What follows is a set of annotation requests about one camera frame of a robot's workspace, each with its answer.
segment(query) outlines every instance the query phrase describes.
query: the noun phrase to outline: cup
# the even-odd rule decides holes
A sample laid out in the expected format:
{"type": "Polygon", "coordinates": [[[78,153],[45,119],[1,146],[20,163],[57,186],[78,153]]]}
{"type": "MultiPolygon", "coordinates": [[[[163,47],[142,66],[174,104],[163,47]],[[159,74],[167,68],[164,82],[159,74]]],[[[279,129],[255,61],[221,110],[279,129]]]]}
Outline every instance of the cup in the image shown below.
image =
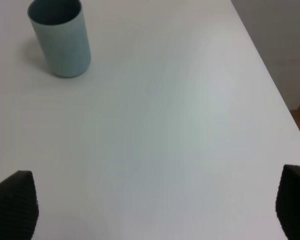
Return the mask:
{"type": "Polygon", "coordinates": [[[91,53],[79,0],[34,0],[28,16],[53,72],[72,78],[87,70],[91,53]]]}

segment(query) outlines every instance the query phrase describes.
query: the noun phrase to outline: wall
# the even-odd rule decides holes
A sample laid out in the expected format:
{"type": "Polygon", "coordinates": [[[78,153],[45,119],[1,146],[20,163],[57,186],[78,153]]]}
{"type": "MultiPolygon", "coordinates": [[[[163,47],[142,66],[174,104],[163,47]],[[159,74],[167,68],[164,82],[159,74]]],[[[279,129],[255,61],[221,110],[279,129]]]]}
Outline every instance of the wall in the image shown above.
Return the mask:
{"type": "Polygon", "coordinates": [[[300,0],[232,0],[289,110],[300,106],[300,0]]]}

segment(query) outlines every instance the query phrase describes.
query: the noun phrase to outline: light blue cup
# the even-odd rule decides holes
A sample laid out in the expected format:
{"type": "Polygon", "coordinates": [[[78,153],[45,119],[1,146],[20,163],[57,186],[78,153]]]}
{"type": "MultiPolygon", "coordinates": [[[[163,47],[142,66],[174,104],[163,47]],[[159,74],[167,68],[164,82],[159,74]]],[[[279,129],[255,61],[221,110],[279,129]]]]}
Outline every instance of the light blue cup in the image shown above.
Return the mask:
{"type": "Polygon", "coordinates": [[[34,0],[28,16],[53,72],[72,78],[87,70],[91,53],[79,0],[34,0]]]}

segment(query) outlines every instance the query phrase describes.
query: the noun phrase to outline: textured rubber pad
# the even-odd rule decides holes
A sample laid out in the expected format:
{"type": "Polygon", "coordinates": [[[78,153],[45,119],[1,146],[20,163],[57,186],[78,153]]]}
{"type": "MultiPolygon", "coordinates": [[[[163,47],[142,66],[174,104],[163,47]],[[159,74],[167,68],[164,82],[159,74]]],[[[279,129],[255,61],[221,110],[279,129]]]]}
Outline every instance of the textured rubber pad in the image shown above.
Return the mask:
{"type": "Polygon", "coordinates": [[[283,167],[275,210],[286,237],[300,240],[300,166],[283,167]]]}
{"type": "Polygon", "coordinates": [[[30,240],[38,217],[31,171],[17,171],[0,183],[0,240],[30,240]]]}

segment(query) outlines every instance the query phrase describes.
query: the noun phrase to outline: table surface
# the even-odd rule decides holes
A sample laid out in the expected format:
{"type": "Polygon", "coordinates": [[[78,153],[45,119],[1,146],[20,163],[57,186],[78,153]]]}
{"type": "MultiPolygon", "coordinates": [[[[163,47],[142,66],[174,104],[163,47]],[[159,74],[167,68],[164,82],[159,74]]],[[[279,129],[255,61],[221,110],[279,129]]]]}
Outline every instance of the table surface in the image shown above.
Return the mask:
{"type": "Polygon", "coordinates": [[[300,132],[229,0],[83,0],[92,62],[53,76],[0,0],[0,181],[31,170],[34,240],[283,240],[300,132]]]}

